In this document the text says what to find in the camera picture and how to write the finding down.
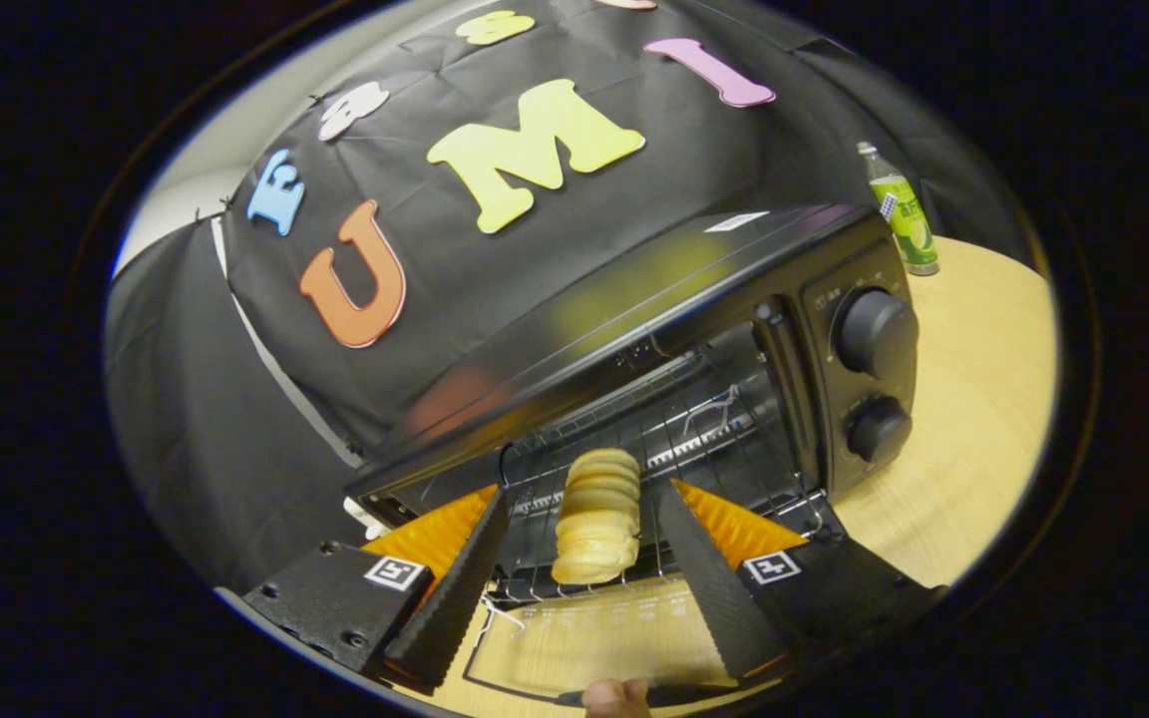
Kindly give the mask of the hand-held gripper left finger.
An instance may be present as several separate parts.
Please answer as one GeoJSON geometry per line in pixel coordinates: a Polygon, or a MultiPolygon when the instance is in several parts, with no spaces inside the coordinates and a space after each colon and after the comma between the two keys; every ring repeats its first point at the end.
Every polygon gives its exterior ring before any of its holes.
{"type": "Polygon", "coordinates": [[[363,548],[326,541],[240,600],[273,636],[370,680],[430,694],[444,684],[506,536],[496,485],[363,548]]]}

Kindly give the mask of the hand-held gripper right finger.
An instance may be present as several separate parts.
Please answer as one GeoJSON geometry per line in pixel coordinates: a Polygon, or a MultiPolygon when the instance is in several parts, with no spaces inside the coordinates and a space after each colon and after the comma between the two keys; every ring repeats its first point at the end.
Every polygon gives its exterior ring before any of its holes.
{"type": "Polygon", "coordinates": [[[679,479],[662,491],[658,522],[726,673],[743,685],[867,648],[946,592],[833,527],[802,536],[679,479]]]}

